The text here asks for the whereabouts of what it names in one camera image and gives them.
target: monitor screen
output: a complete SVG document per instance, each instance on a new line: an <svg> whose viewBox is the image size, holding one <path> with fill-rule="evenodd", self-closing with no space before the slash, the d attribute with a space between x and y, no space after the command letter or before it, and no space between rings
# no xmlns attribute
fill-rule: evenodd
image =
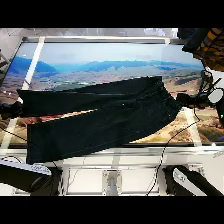
<svg viewBox="0 0 224 224"><path fill-rule="evenodd" d="M33 60L37 43L23 43L1 86L1 102L13 103L18 99ZM204 69L201 61L182 51L183 45L140 43L44 43L30 90L61 91L87 85L102 84L142 76L162 76L166 89L176 98L179 92L194 95L198 92ZM63 116L18 118L14 133L27 138L27 124L47 122ZM197 124L202 142L215 142L224 131L219 126L215 109L197 110L203 121ZM8 121L1 121L6 128ZM186 113L181 110L176 119L158 132L132 143L164 143L179 130L189 125ZM171 143L189 143L188 130L172 139ZM11 143L25 141L12 136Z"/></svg>

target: patterned cloth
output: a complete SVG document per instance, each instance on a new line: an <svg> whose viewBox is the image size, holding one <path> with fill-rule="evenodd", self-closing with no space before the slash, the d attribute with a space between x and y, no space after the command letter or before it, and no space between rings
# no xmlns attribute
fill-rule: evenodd
<svg viewBox="0 0 224 224"><path fill-rule="evenodd" d="M193 57L212 70L224 71L224 28L211 28Z"/></svg>

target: black and white device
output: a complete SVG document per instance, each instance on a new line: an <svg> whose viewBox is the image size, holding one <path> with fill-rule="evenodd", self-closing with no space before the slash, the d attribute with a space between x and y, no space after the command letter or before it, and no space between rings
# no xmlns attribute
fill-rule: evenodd
<svg viewBox="0 0 224 224"><path fill-rule="evenodd" d="M31 196L56 196L61 179L58 168L23 164L0 159L0 182L31 193Z"/></svg>
<svg viewBox="0 0 224 224"><path fill-rule="evenodd" d="M190 171L182 165L171 165L163 169L167 194L175 196L223 196L199 172Z"/></svg>

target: pants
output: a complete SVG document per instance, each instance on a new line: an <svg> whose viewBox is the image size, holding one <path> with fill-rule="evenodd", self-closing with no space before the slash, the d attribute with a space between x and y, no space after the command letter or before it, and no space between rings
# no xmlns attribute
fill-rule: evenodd
<svg viewBox="0 0 224 224"><path fill-rule="evenodd" d="M27 127L27 163L84 156L147 137L172 122L182 105L162 77L143 77L60 92L18 90L23 117L86 114Z"/></svg>

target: sky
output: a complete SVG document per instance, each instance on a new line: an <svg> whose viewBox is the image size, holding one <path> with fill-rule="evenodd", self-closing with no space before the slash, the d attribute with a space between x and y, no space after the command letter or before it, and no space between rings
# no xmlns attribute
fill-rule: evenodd
<svg viewBox="0 0 224 224"><path fill-rule="evenodd" d="M33 57L36 43L23 43L17 56ZM201 62L191 53L183 52L183 45L137 43L45 43L40 61L47 64L79 64L91 61L169 61L185 64Z"/></svg>

